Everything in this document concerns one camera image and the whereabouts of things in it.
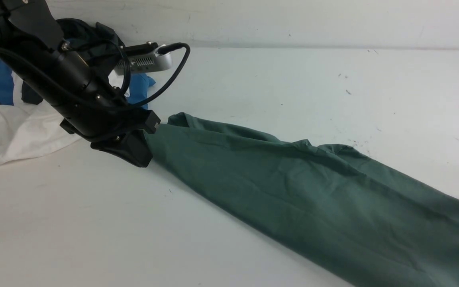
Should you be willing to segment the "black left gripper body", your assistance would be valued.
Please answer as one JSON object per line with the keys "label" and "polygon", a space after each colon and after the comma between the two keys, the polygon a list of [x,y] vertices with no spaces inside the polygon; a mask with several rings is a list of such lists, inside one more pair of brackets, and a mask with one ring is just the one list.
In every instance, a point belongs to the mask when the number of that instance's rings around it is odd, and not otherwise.
{"label": "black left gripper body", "polygon": [[160,122],[155,112],[142,108],[118,112],[81,108],[71,117],[64,118],[60,127],[89,142],[100,142],[135,130],[153,134]]}

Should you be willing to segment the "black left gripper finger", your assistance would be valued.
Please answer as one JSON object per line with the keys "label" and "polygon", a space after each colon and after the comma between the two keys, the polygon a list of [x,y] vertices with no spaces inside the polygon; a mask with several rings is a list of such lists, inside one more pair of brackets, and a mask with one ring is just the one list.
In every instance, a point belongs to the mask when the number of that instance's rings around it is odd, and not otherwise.
{"label": "black left gripper finger", "polygon": [[134,130],[100,142],[93,142],[90,147],[142,168],[146,168],[153,158],[143,130]]}

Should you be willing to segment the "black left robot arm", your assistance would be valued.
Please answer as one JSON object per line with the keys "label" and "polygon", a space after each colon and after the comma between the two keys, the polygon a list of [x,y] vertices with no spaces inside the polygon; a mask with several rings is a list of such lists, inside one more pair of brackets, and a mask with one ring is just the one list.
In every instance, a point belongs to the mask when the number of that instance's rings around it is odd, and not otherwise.
{"label": "black left robot arm", "polygon": [[160,119],[132,107],[108,73],[69,47],[45,1],[0,0],[0,59],[62,116],[67,133],[134,166],[149,165],[145,133],[155,133]]}

